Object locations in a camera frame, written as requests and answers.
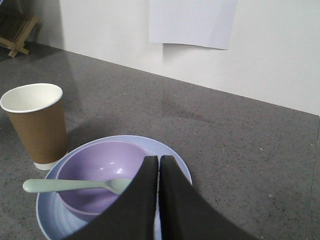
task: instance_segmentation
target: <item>wooden rack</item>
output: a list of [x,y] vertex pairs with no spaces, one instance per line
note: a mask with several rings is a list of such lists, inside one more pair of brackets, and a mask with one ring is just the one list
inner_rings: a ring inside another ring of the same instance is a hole
[[18,52],[29,54],[29,50],[24,48],[25,40],[38,22],[36,16],[0,8],[0,46],[9,49],[8,55],[12,58]]

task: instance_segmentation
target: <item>paper cup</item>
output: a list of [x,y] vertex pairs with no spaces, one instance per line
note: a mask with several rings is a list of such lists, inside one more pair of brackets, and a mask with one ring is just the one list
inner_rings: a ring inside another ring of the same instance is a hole
[[34,165],[50,170],[68,151],[62,89],[35,83],[7,91],[0,99]]

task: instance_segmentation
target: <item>mint green spoon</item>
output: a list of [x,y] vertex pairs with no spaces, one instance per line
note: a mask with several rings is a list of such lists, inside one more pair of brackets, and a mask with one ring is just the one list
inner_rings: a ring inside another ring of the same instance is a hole
[[110,179],[108,181],[28,179],[22,187],[28,193],[59,192],[75,189],[108,189],[114,194],[121,194],[130,184],[131,179]]

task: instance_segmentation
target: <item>bowl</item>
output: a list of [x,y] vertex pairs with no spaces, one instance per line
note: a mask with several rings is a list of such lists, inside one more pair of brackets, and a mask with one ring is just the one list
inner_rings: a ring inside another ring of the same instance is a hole
[[[124,141],[87,144],[71,152],[56,179],[107,181],[133,179],[148,153]],[[77,218],[89,222],[106,210],[119,195],[104,188],[58,192],[64,206]]]

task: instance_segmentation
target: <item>light blue plate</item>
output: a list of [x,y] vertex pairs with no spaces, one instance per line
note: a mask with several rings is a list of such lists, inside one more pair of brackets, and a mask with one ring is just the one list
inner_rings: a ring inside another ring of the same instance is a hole
[[[156,141],[151,138],[147,138],[144,136],[134,136],[134,135],[118,135],[118,136],[108,136],[104,138],[100,138],[94,140],[92,142],[88,142],[66,156],[64,156],[46,175],[46,179],[55,179],[57,172],[60,166],[64,161],[68,158],[70,154],[80,151],[87,145],[92,143],[99,142],[107,142],[107,141],[123,141],[136,144],[146,150],[150,156],[158,156],[163,155],[172,155],[174,156],[176,162],[181,168],[182,172],[186,176],[186,178],[192,183],[190,172],[182,160],[182,158],[173,151],[167,145]],[[58,198],[56,192],[45,192],[39,193],[36,199],[36,217],[39,223],[39,226],[48,240],[61,240],[68,235],[76,232],[86,224],[85,221],[82,221],[72,215],[63,205],[63,203]],[[154,239],[161,240],[161,226],[160,226],[160,216],[159,216],[159,206],[157,203],[157,208],[155,212],[154,218]]]

